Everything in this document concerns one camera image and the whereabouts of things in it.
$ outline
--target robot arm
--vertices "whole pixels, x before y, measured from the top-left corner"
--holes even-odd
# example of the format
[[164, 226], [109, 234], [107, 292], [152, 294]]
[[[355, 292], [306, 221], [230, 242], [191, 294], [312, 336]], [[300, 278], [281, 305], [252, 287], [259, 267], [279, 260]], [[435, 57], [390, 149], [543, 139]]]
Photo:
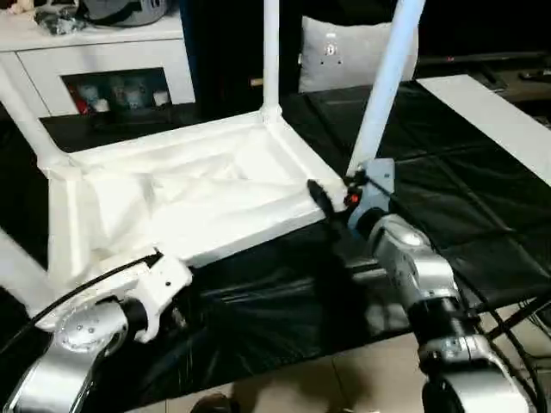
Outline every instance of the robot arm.
[[70, 310], [56, 324], [48, 349], [25, 373], [4, 413], [79, 412], [105, 357], [126, 339], [149, 342], [157, 335], [161, 313], [192, 275], [174, 257], [157, 253], [143, 260], [67, 303]]
[[425, 411], [528, 413], [522, 393], [463, 308], [448, 261], [419, 229], [388, 213], [381, 191], [393, 192], [388, 161], [363, 165], [384, 188], [368, 182], [364, 170], [349, 185], [349, 227], [368, 240], [368, 252], [387, 271], [417, 338], [419, 366], [428, 378]]

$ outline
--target gray pillow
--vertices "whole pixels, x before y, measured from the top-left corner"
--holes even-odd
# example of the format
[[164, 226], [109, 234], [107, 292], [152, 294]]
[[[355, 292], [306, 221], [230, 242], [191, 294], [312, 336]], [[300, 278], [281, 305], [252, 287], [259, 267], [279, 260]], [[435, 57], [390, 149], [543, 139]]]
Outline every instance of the gray pillow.
[[[373, 84], [390, 36], [390, 23], [337, 26], [302, 18], [304, 46], [300, 92]], [[412, 42], [402, 80], [411, 80], [418, 55], [418, 36]]]

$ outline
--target black wire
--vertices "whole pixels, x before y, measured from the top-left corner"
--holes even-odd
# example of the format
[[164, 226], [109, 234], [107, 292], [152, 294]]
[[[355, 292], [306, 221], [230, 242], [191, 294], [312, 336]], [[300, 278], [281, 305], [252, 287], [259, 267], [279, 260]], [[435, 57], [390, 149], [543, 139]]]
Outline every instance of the black wire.
[[[434, 250], [442, 256], [443, 254], [438, 249], [438, 246], [436, 245], [436, 243], [434, 243], [432, 241], [432, 239], [430, 238], [430, 234], [424, 228], [423, 223], [421, 223], [418, 219], [415, 218], [415, 216], [411, 213], [411, 211], [409, 211], [409, 208], [407, 208], [401, 202], [401, 200], [398, 199], [398, 197], [396, 195], [391, 194], [390, 192], [388, 192], [388, 190], [386, 190], [384, 187], [382, 187], [377, 181], [373, 180], [367, 174], [366, 174], [366, 178], [367, 178], [369, 183], [371, 183], [374, 187], [379, 189], [385, 196], [387, 196], [395, 204], [395, 206], [397, 208], [402, 210], [403, 214], [406, 215], [406, 220], [409, 220], [412, 225], [417, 226], [419, 228], [419, 230], [424, 232], [424, 234], [427, 236], [430, 243], [432, 244], [432, 247], [434, 248]], [[522, 377], [521, 373], [518, 371], [518, 369], [516, 369], [512, 365], [512, 363], [509, 361], [509, 359], [507, 359], [501, 351], [499, 353], [503, 356], [502, 358], [504, 360], [504, 363], [510, 369], [511, 375], [519, 381], [519, 383], [521, 384], [523, 389], [525, 391], [527, 391], [526, 390], [527, 388], [531, 390], [531, 391], [527, 391], [527, 394], [529, 395], [530, 400], [532, 401], [532, 403], [536, 407], [538, 413], [547, 413], [548, 412], [548, 404], [547, 404], [547, 400], [546, 400], [546, 396], [545, 396], [545, 391], [543, 390], [542, 383], [541, 383], [541, 381], [539, 380], [539, 378], [537, 376], [537, 372], [534, 369], [534, 366], [533, 366], [531, 360], [529, 359], [529, 355], [526, 352], [526, 350], [524, 349], [524, 346], [522, 345], [522, 343], [520, 343], [518, 341], [517, 337], [511, 331], [511, 329], [507, 328], [503, 318], [501, 318], [501, 316], [499, 316], [498, 312], [495, 311], [492, 308], [492, 306], [491, 306], [490, 302], [488, 301], [488, 299], [486, 298], [486, 296], [460, 271], [457, 271], [456, 269], [454, 269], [454, 273], [457, 276], [457, 278], [460, 279], [461, 282], [463, 282], [463, 284], [465, 284], [465, 286], [467, 286], [467, 288], [473, 292], [473, 294], [482, 303], [482, 305], [486, 308], [486, 310], [488, 310], [490, 315], [493, 317], [493, 319], [498, 324], [499, 328], [503, 330], [504, 334], [507, 336], [507, 338], [509, 339], [509, 341], [511, 342], [511, 344], [513, 345], [513, 347], [517, 351], [518, 355], [520, 356], [521, 360], [523, 361], [523, 364], [526, 366], [526, 370], [528, 371], [530, 379], [532, 380], [532, 383], [534, 385], [535, 392], [532, 391], [532, 389], [529, 387], [526, 380]]]
[[95, 278], [94, 280], [90, 280], [88, 282], [85, 282], [83, 285], [78, 286], [74, 290], [70, 291], [63, 297], [56, 299], [53, 303], [51, 303], [48, 307], [46, 307], [44, 310], [36, 314], [34, 317], [32, 317], [23, 327], [15, 333], [14, 336], [12, 336], [8, 342], [6, 342], [2, 349], [0, 349], [0, 358], [13, 346], [15, 346], [25, 335], [27, 335], [33, 327], [45, 316], [47, 316], [50, 312], [58, 308], [60, 305], [67, 302], [69, 299], [72, 299], [76, 295], [80, 294], [82, 291], [87, 290], [90, 287], [93, 287], [95, 284], [102, 282], [106, 280], [109, 277], [112, 277], [113, 275], [116, 275], [120, 273], [120, 271], [124, 271], [125, 269], [131, 268], [134, 265], [140, 264], [142, 262], [149, 262], [150, 260], [158, 259], [162, 256], [159, 252], [153, 256], [145, 256], [138, 260], [129, 262], [128, 264], [124, 264], [118, 268], [112, 269], [108, 271], [105, 274], [100, 275], [99, 277]]

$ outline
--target white cabinet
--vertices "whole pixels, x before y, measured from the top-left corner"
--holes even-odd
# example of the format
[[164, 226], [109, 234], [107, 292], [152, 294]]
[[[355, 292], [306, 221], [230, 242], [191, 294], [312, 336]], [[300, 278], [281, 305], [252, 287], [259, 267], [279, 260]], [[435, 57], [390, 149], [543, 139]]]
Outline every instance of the white cabinet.
[[23, 97], [33, 115], [38, 118], [50, 116], [33, 82], [28, 76], [21, 60], [15, 52], [0, 52], [0, 65], [6, 70], [9, 80]]
[[[113, 72], [126, 72], [129, 82], [138, 78], [142, 70], [142, 79], [154, 77], [155, 85], [162, 79], [162, 87], [148, 93], [157, 91], [166, 96], [168, 91], [173, 104], [195, 101], [177, 8], [147, 26], [88, 27], [63, 36], [52, 36], [39, 28], [32, 13], [10, 15], [0, 11], [0, 65], [37, 117], [78, 114], [77, 105], [82, 108], [82, 99], [76, 96], [68, 77], [73, 77], [74, 82], [82, 78], [87, 85], [91, 78], [97, 83], [101, 82], [98, 79], [108, 78], [103, 75], [106, 72], [119, 78], [123, 76]], [[155, 76], [144, 77], [143, 72], [154, 72]], [[151, 93], [147, 98], [150, 104], [156, 104]]]
[[183, 40], [70, 46], [19, 52], [52, 116], [78, 114], [63, 76], [162, 68], [172, 103], [195, 101]]

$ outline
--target black table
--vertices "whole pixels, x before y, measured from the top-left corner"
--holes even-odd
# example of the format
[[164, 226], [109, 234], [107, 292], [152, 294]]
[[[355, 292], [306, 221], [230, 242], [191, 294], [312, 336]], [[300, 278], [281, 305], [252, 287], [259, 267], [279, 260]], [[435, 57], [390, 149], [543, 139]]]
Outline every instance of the black table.
[[[368, 93], [290, 96], [284, 117], [342, 175]], [[551, 188], [474, 126], [407, 83], [380, 155], [396, 160], [397, 196], [493, 307], [551, 287]], [[158, 338], [130, 342], [106, 361], [86, 411], [104, 410], [106, 400], [128, 410], [407, 331], [386, 277], [347, 267], [361, 247], [318, 223], [196, 270]]]

